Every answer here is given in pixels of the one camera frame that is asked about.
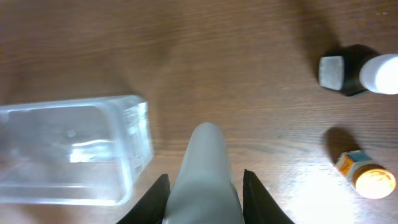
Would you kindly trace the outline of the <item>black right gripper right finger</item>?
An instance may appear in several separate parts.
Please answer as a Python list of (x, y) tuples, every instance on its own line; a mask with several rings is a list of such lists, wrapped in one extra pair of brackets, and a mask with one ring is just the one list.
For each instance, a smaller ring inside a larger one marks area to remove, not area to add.
[(243, 217), (245, 224), (294, 224), (250, 170), (243, 177)]

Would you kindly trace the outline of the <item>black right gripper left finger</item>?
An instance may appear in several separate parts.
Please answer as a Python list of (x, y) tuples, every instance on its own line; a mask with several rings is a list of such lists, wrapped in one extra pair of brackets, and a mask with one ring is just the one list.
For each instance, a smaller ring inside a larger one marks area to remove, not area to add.
[(170, 181), (162, 174), (117, 224), (160, 224), (170, 195)]

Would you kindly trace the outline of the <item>white spray bottle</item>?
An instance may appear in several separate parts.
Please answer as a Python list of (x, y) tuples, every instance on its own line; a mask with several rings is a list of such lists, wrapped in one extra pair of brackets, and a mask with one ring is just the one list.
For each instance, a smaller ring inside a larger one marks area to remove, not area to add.
[(213, 123), (195, 128), (170, 191), (163, 222), (244, 223), (231, 180), (223, 133)]

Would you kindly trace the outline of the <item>small jar gold lid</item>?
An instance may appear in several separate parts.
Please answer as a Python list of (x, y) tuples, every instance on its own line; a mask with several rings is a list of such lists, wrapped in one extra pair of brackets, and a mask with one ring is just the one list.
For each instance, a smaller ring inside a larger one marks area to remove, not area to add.
[(364, 198), (387, 197), (397, 186), (394, 175), (362, 150), (343, 152), (335, 167)]

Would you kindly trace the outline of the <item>dark bottle white cap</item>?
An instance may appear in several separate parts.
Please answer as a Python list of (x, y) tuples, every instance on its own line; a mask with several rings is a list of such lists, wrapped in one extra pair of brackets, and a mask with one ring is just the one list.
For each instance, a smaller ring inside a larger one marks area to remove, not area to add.
[(322, 56), (318, 82), (352, 97), (365, 92), (397, 94), (397, 54), (380, 54), (366, 45), (334, 49)]

